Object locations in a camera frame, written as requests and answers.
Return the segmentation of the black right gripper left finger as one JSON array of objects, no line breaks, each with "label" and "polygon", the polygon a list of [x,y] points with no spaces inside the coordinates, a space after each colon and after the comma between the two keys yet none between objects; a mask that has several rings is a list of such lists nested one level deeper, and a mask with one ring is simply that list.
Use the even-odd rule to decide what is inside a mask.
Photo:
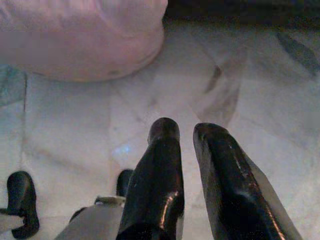
[{"label": "black right gripper left finger", "polygon": [[184,227],[184,180],[180,131],[168,118],[157,119],[148,147],[135,169],[123,170],[116,184],[125,198],[118,240],[180,240]]}]

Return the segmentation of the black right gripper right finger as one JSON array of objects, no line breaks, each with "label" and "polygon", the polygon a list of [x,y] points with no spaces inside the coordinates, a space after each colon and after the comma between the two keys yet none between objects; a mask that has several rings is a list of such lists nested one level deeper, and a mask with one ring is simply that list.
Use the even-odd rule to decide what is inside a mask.
[{"label": "black right gripper right finger", "polygon": [[198,123],[193,144],[215,240],[300,240],[273,186],[224,127]]}]

